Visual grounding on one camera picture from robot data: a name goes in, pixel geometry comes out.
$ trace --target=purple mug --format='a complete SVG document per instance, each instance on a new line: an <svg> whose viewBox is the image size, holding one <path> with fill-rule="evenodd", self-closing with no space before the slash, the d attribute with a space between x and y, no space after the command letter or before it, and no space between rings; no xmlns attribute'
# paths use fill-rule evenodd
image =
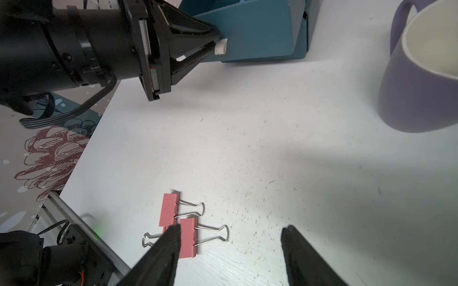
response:
<svg viewBox="0 0 458 286"><path fill-rule="evenodd" d="M418 14L405 27L412 5ZM458 123L458 1L404 0L390 40L378 99L381 119L411 133Z"/></svg>

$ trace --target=flower illustration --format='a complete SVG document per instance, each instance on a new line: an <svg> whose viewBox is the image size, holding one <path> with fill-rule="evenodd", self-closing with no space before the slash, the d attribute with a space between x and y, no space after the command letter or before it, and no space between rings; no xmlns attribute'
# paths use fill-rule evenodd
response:
<svg viewBox="0 0 458 286"><path fill-rule="evenodd" d="M43 190L36 201L45 200L50 191L62 190L96 126L90 120L71 119L40 130L25 142L24 164L32 167L14 178L26 180L27 189Z"/></svg>

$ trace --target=blue box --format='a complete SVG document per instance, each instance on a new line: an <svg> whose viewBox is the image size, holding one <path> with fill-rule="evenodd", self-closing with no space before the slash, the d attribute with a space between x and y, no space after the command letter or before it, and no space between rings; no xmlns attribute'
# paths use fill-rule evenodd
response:
<svg viewBox="0 0 458 286"><path fill-rule="evenodd" d="M206 61L245 61L290 56L296 52L306 0L183 0L180 10L215 25L228 39L225 55ZM307 51L302 41L300 52Z"/></svg>
<svg viewBox="0 0 458 286"><path fill-rule="evenodd" d="M238 63L238 62L263 62L271 60L287 60L287 59L303 59L309 51L312 41L313 31L315 30L316 20L318 19L318 12L320 10L319 0L308 0L305 6L305 18L302 19L299 35L296 41L296 47L291 55L266 57L266 58L253 58L253 59L240 59L224 61L225 63Z"/></svg>

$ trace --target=white table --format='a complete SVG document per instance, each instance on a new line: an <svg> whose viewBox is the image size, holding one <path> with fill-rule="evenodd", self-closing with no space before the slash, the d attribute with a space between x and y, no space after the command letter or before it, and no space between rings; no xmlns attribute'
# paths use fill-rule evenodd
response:
<svg viewBox="0 0 458 286"><path fill-rule="evenodd" d="M376 111L399 2L324 0L304 60L200 64L155 102L122 81L62 199L130 267L163 193L205 202L229 242L180 259L179 286L287 285L288 224L349 285L455 285L458 126L406 134Z"/></svg>

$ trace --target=pink binder clip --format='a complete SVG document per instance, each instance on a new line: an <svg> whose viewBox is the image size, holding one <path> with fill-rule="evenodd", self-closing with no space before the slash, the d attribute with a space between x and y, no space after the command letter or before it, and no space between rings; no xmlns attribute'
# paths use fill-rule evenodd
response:
<svg viewBox="0 0 458 286"><path fill-rule="evenodd" d="M181 249L180 249L180 256L179 258L192 258L196 256L196 247L200 244L207 243L213 240L221 240L222 242L226 242L229 239L229 228L224 225L219 229L203 227L197 225L197 218L185 218L180 219L181 225ZM200 243L196 243L197 241L197 232L196 230L208 230L212 232L219 232L223 228L226 229L227 237L224 239L222 237L216 237L213 239L209 239L206 241L202 241Z"/></svg>
<svg viewBox="0 0 458 286"><path fill-rule="evenodd" d="M198 212L192 212L182 215L177 215L178 212L178 204L186 205L191 207L198 207L202 206L202 213L199 214ZM159 217L159 226L163 227L162 233L164 233L169 226L176 224L176 218L181 216L197 216L201 217L205 212L205 205L203 203L194 205L180 200L179 194L164 194L164 198L162 199L162 209L161 209L161 216Z"/></svg>

